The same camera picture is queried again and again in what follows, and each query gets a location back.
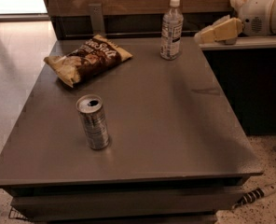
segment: white bottle cap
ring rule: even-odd
[[[170,7],[179,7],[181,0],[170,0]]]

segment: water bottle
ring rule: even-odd
[[[175,59],[180,51],[184,17],[179,6],[180,0],[170,0],[169,10],[163,17],[160,55],[166,60]]]

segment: soda can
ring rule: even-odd
[[[109,134],[104,115],[102,99],[95,94],[82,96],[76,102],[85,135],[92,149],[102,149],[109,145]]]

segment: metal bracket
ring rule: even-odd
[[[106,32],[104,29],[104,16],[102,11],[102,4],[89,4],[89,7],[93,34],[105,36]]]

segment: gray floor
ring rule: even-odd
[[[56,36],[48,21],[0,23],[0,152],[44,65]],[[264,166],[245,191],[276,184],[276,136],[249,136]],[[0,224],[27,223],[8,219],[11,198],[0,189]],[[219,211],[217,224],[276,223],[276,193],[233,211]]]

